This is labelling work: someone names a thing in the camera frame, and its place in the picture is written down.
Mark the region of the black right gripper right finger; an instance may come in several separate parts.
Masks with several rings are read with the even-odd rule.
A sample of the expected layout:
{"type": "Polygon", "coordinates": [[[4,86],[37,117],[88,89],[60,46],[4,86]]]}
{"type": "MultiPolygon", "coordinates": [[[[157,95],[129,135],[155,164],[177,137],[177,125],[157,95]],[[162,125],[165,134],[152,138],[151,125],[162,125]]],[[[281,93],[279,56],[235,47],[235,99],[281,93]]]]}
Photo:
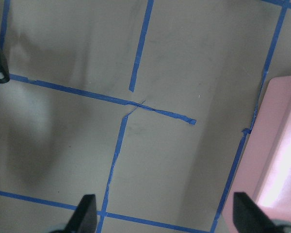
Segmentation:
{"type": "Polygon", "coordinates": [[[245,192],[233,195],[233,223],[239,233],[281,232],[245,192]]]}

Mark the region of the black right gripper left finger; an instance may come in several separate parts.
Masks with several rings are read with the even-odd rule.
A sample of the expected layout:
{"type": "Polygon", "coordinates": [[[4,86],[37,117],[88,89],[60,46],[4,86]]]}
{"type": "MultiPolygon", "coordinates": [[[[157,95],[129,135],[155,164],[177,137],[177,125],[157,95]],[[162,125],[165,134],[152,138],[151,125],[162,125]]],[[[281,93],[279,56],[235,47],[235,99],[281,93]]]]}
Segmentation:
{"type": "Polygon", "coordinates": [[[65,227],[66,233],[95,233],[97,206],[95,194],[84,195],[65,227]]]}

